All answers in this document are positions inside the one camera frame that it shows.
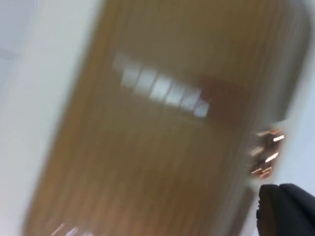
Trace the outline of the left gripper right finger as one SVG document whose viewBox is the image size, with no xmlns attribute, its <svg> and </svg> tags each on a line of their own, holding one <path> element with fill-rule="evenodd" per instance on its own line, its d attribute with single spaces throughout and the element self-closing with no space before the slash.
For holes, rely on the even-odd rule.
<svg viewBox="0 0 315 236">
<path fill-rule="evenodd" d="M 280 189 L 288 198 L 294 213 L 293 223 L 297 233 L 294 236 L 314 236 L 315 235 L 315 197 L 301 187 L 286 183 L 281 184 Z"/>
</svg>

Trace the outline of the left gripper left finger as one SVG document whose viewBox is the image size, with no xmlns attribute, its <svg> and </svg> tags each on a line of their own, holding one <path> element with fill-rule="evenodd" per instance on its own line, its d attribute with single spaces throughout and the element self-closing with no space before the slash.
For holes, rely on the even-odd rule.
<svg viewBox="0 0 315 236">
<path fill-rule="evenodd" d="M 260 236 L 291 235 L 290 200 L 284 192 L 289 184 L 263 184 L 259 189 L 256 227 Z"/>
</svg>

